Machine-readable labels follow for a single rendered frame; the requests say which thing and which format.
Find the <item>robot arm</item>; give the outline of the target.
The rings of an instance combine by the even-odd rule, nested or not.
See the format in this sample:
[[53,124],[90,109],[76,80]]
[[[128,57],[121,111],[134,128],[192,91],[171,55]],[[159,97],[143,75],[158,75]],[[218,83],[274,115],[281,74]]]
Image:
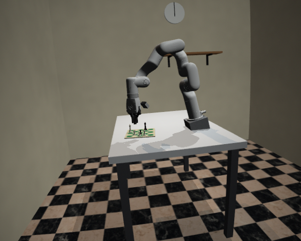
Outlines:
[[188,113],[187,120],[196,121],[201,119],[203,117],[202,114],[206,113],[206,111],[199,110],[194,92],[200,87],[198,69],[194,63],[188,62],[187,55],[183,51],[184,48],[185,43],[181,39],[166,41],[156,45],[136,76],[126,79],[127,98],[138,97],[138,87],[148,87],[150,84],[147,75],[157,69],[164,55],[172,54],[176,59],[179,75],[187,77],[187,79],[183,79],[179,84]]

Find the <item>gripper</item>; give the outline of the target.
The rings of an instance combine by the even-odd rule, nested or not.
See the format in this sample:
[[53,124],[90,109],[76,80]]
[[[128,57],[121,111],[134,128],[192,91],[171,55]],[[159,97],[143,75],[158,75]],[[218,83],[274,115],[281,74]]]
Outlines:
[[141,114],[140,99],[138,97],[127,98],[126,111],[130,114],[132,123],[138,123],[138,116]]

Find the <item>green and cream chessboard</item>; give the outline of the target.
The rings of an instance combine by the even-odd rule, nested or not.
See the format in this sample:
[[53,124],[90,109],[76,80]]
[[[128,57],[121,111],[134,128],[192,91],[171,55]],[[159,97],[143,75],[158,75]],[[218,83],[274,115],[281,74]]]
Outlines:
[[[138,136],[140,130],[141,130],[142,134],[141,134],[141,136]],[[132,133],[129,133],[129,130],[127,130],[127,133],[124,137],[125,139],[155,137],[155,128],[145,130],[146,136],[144,136],[144,129],[136,129],[135,130],[136,135],[133,135],[134,134],[133,130],[131,130],[131,131],[132,131]]]

